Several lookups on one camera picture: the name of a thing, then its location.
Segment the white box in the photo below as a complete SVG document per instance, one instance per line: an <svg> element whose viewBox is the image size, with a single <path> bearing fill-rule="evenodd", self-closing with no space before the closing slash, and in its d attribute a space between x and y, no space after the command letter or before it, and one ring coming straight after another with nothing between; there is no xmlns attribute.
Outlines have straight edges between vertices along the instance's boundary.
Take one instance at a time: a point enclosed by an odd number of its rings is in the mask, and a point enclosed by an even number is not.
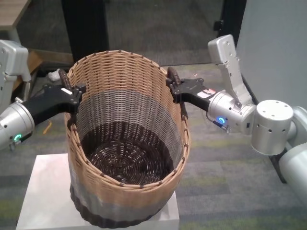
<svg viewBox="0 0 307 230"><path fill-rule="evenodd" d="M70 197L67 153L36 157L16 230L101 230L85 221ZM178 230L176 194L155 216L118 230Z"/></svg>

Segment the gray panel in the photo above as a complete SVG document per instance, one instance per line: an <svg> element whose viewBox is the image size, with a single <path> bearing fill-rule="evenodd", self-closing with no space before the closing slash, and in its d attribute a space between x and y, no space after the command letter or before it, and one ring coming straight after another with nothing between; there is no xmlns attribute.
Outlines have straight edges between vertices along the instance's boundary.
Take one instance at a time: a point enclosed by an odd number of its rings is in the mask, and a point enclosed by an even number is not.
<svg viewBox="0 0 307 230"><path fill-rule="evenodd" d="M259 101L307 108L307 1L248 0L237 53Z"/></svg>

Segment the wooden table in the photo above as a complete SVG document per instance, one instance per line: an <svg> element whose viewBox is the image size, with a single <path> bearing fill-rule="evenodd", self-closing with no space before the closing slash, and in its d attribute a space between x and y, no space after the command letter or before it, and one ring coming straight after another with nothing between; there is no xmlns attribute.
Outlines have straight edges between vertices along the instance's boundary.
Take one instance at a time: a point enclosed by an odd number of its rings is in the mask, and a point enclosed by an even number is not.
<svg viewBox="0 0 307 230"><path fill-rule="evenodd" d="M6 30L9 39L19 42L16 25L31 0L0 0L0 30Z"/></svg>

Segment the black bracket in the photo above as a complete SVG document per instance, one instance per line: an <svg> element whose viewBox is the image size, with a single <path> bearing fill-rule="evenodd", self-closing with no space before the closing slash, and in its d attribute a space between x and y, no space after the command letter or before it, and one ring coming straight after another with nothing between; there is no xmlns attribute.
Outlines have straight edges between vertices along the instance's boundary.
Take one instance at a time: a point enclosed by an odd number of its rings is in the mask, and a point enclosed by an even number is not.
<svg viewBox="0 0 307 230"><path fill-rule="evenodd" d="M203 85L203 79L181 79L181 83L176 85L171 79L166 79L174 103L189 102L202 110L208 111L211 99L216 92Z"/></svg>
<svg viewBox="0 0 307 230"><path fill-rule="evenodd" d="M85 92L86 86L83 83L77 84L71 91L62 85L45 84L40 94L23 102L23 105L37 125L59 113L76 114Z"/></svg>

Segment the wicker basket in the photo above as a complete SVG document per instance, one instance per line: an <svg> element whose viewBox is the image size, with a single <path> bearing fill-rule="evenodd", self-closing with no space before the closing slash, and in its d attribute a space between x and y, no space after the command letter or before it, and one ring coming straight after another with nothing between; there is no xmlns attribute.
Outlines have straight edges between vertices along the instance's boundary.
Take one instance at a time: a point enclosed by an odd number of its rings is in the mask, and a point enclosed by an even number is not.
<svg viewBox="0 0 307 230"><path fill-rule="evenodd" d="M189 156L189 130L166 71L121 50L94 53L70 69L84 82L76 124L67 126L71 198L101 228L136 225L170 199ZM66 122L71 118L65 114Z"/></svg>

